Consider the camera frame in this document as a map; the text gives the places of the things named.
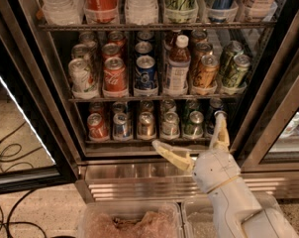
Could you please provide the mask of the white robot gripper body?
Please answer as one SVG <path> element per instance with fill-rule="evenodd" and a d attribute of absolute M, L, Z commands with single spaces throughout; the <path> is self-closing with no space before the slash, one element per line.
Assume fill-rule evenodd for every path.
<path fill-rule="evenodd" d="M 198 187 L 208 193 L 240 173 L 241 169 L 229 152 L 211 149 L 199 155 L 192 176 Z"/>

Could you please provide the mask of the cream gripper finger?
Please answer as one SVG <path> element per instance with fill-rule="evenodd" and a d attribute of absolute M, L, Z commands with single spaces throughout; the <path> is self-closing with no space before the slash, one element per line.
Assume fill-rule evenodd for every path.
<path fill-rule="evenodd" d="M 225 111 L 216 111 L 214 116 L 215 127 L 209 148 L 228 152 L 230 147 L 230 137 L 227 129 L 227 113 Z"/>
<path fill-rule="evenodd" d="M 191 151 L 189 149 L 171 146 L 160 140 L 154 140 L 151 144 L 162 157 L 180 170 L 185 172 L 193 171 L 194 160 L 190 156 Z"/>

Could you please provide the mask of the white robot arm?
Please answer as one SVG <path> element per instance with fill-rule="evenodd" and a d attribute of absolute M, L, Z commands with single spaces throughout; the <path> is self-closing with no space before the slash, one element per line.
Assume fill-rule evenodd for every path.
<path fill-rule="evenodd" d="M 192 173 L 212 203 L 219 238 L 299 238 L 283 213 L 260 205 L 229 152 L 227 114 L 218 111 L 215 119 L 209 149 L 195 159 L 186 148 L 173 147 L 160 140 L 153 141 L 152 145 L 170 163 Z"/>

